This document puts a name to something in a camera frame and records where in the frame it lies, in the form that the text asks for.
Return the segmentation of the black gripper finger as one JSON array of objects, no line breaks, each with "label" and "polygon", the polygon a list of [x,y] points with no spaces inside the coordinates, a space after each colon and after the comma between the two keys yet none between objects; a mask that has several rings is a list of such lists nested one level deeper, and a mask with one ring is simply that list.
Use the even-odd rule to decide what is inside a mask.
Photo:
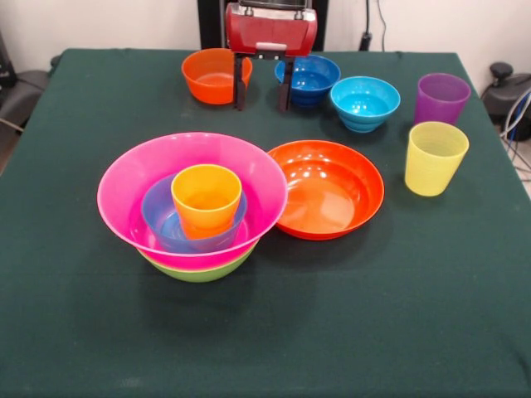
[{"label": "black gripper finger", "polygon": [[284,66],[279,87],[279,110],[285,112],[290,106],[292,80],[295,68],[295,58],[286,57],[282,62]]},{"label": "black gripper finger", "polygon": [[243,54],[234,54],[234,73],[233,73],[233,102],[237,110],[243,110],[246,98],[246,84],[243,80]]}]

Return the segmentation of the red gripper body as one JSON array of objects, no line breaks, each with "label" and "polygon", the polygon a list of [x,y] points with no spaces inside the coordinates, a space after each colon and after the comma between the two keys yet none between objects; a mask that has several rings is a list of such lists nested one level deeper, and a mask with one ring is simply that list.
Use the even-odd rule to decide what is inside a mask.
[{"label": "red gripper body", "polygon": [[307,56],[317,36],[318,18],[306,2],[229,2],[225,29],[235,53]]}]

